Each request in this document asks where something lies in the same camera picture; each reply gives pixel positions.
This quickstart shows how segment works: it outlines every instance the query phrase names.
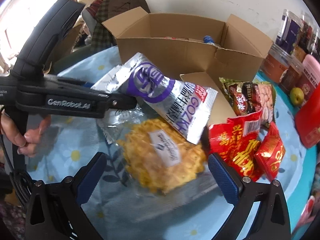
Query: black cable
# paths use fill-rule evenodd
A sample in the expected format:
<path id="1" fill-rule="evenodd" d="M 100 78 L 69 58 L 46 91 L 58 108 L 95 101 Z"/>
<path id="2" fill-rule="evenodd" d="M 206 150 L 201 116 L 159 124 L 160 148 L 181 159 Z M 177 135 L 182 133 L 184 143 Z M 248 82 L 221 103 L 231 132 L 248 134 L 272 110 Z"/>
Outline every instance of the black cable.
<path id="1" fill-rule="evenodd" d="M 3 110 L 4 110 L 4 106 L 0 110 L 0 124 L 1 124 L 1 116 L 2 116 Z M 33 180 L 26 171 L 15 170 L 14 167 L 12 166 L 12 163 L 10 161 L 10 158 L 8 156 L 7 150 L 4 145 L 3 134 L 1 132 L 1 129 L 0 129 L 0 146 L 2 147 L 4 157 L 11 171 L 9 173 L 9 177 L 10 177 L 12 186 L 15 190 L 17 199 L 21 203 L 22 207 L 26 210 L 29 204 L 31 191 L 34 185 Z"/>

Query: jar lid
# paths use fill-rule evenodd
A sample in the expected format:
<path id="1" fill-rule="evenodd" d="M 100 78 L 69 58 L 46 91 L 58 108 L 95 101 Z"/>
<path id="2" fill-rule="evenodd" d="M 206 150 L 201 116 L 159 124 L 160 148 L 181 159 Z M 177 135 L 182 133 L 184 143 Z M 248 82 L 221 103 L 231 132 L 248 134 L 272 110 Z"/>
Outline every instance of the jar lid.
<path id="1" fill-rule="evenodd" d="M 271 50 L 273 50 L 275 53 L 279 54 L 281 57 L 285 58 L 286 60 L 291 59 L 291 56 L 275 43 L 272 44 Z"/>
<path id="2" fill-rule="evenodd" d="M 285 52 L 282 48 L 280 48 L 275 43 L 272 44 L 270 50 L 269 50 L 270 56 L 272 56 L 274 59 L 276 59 L 280 64 L 289 67 L 291 56 Z"/>
<path id="3" fill-rule="evenodd" d="M 301 19 L 306 22 L 309 26 L 313 25 L 313 19 L 309 14 L 307 14 L 305 11 L 301 11 Z"/>
<path id="4" fill-rule="evenodd" d="M 316 36 L 320 36 L 320 29 L 319 28 L 315 28 L 313 31 L 313 34 Z"/>
<path id="5" fill-rule="evenodd" d="M 295 66 L 300 71 L 303 71 L 304 69 L 304 65 L 302 64 L 302 62 L 294 56 L 291 57 L 290 65 Z"/>
<path id="6" fill-rule="evenodd" d="M 283 10 L 283 15 L 289 17 L 290 19 L 294 20 L 299 26 L 300 28 L 303 28 L 303 21 L 298 17 L 296 16 L 293 12 L 287 10 L 287 9 L 284 9 Z"/>

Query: cardboard box flap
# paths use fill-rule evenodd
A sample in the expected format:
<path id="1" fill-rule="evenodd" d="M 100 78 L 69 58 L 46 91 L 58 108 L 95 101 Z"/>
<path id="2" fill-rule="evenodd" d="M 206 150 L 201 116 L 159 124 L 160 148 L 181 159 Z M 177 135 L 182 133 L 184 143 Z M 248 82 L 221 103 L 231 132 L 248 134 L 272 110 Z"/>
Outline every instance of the cardboard box flap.
<path id="1" fill-rule="evenodd" d="M 146 15 L 148 13 L 144 9 L 137 7 L 104 21 L 102 25 L 118 38 L 127 28 Z"/>
<path id="2" fill-rule="evenodd" d="M 236 114 L 229 102 L 206 72 L 184 74 L 180 75 L 180 77 L 185 82 L 191 82 L 204 87 L 211 87 L 218 91 L 216 99 L 213 103 L 209 120 L 207 122 L 208 125 L 226 123 L 227 118 L 236 117 Z"/>
<path id="3" fill-rule="evenodd" d="M 262 31 L 253 27 L 243 19 L 231 14 L 227 21 L 228 26 L 233 26 L 258 50 L 261 57 L 265 58 L 272 45 L 272 40 Z"/>

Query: cereal packet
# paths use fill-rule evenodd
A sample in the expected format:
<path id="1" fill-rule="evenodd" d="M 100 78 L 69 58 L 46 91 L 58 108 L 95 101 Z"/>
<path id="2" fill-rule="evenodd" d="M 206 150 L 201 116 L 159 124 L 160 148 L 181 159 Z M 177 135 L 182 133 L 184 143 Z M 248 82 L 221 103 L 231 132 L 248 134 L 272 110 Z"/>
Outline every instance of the cereal packet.
<path id="1" fill-rule="evenodd" d="M 267 135 L 254 155 L 260 168 L 265 172 L 270 181 L 274 180 L 277 176 L 284 154 L 285 148 L 278 128 L 274 122 L 271 122 Z"/>
<path id="2" fill-rule="evenodd" d="M 241 82 L 219 78 L 225 97 L 236 115 L 246 115 L 262 109 L 261 122 L 269 124 L 274 119 L 276 92 L 268 82 Z"/>
<path id="3" fill-rule="evenodd" d="M 143 54 L 118 65 L 93 87 L 140 97 L 187 141 L 198 144 L 217 91 L 165 77 Z"/>
<path id="4" fill-rule="evenodd" d="M 214 124 L 209 127 L 211 152 L 233 167 L 242 177 L 248 176 L 253 181 L 262 175 L 254 154 L 260 146 L 257 137 L 260 130 L 262 111 L 248 115 L 228 118 L 225 124 Z"/>

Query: human hand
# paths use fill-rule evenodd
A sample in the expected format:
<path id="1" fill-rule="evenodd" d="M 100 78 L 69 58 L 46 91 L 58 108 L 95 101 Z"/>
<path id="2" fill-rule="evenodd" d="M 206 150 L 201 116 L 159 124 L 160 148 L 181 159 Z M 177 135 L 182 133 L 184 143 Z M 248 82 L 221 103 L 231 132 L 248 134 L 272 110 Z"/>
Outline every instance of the human hand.
<path id="1" fill-rule="evenodd" d="M 9 141 L 18 146 L 18 154 L 28 157 L 36 155 L 36 145 L 40 143 L 41 136 L 51 124 L 51 116 L 46 116 L 37 129 L 29 129 L 24 136 L 21 135 L 13 120 L 5 114 L 1 115 L 1 132 Z"/>

